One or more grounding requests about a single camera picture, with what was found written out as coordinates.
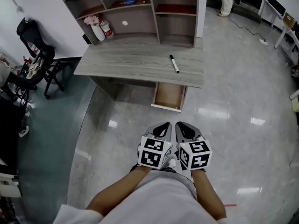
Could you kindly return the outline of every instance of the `gray wood desk top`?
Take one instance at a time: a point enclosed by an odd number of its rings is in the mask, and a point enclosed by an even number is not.
[[[170,59],[173,55],[180,73]],[[203,49],[157,43],[156,34],[115,35],[90,45],[74,74],[165,82],[202,88]]]

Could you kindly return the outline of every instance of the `black chair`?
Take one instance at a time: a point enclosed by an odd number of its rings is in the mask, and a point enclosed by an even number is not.
[[[35,59],[34,62],[36,62],[38,58],[44,59],[42,68],[38,71],[37,75],[31,81],[32,84],[38,84],[43,78],[47,81],[47,86],[44,93],[46,99],[50,98],[47,92],[52,80],[56,82],[61,91],[64,91],[64,87],[57,80],[56,74],[62,71],[67,66],[70,66],[72,68],[72,64],[61,63],[60,61],[57,61],[56,64],[52,65],[55,56],[54,48],[47,45],[43,41],[36,21],[26,21],[25,18],[23,18],[23,20],[18,25],[17,34],[20,36],[21,41],[28,49],[31,56]],[[38,55],[36,55],[36,53],[34,53],[34,51],[30,49],[30,47],[28,46],[28,42],[31,42],[40,50],[40,53]]]

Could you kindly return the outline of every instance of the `red shelf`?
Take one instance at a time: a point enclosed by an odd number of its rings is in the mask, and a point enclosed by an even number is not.
[[[156,14],[181,14],[196,16],[196,6],[179,4],[159,4]]]
[[[104,10],[105,10],[105,8],[103,5],[99,5],[99,6],[95,6],[95,7],[86,9],[83,12],[81,12],[81,14],[78,16],[77,20],[81,19],[81,18],[85,18],[90,15],[95,15],[95,14],[101,13]]]
[[[108,10],[118,9],[118,8],[125,8],[125,7],[138,7],[138,6],[150,6],[150,0],[146,0],[145,3],[143,0],[137,0],[136,3],[131,5],[122,4],[127,0],[119,0],[114,2]]]

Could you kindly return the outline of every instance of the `whiteboard marker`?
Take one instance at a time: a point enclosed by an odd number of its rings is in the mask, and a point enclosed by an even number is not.
[[[171,59],[171,61],[172,61],[172,64],[173,64],[173,66],[174,66],[174,69],[176,69],[177,73],[179,73],[178,66],[177,66],[177,64],[176,64],[176,61],[173,59],[173,56],[172,56],[172,55],[170,55],[170,59]]]

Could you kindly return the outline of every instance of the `blue object on shelf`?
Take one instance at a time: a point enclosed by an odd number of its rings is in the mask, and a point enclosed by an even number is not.
[[[131,5],[131,4],[136,3],[136,2],[137,2],[137,0],[127,0],[127,1],[122,2],[122,3],[120,3],[120,4]]]

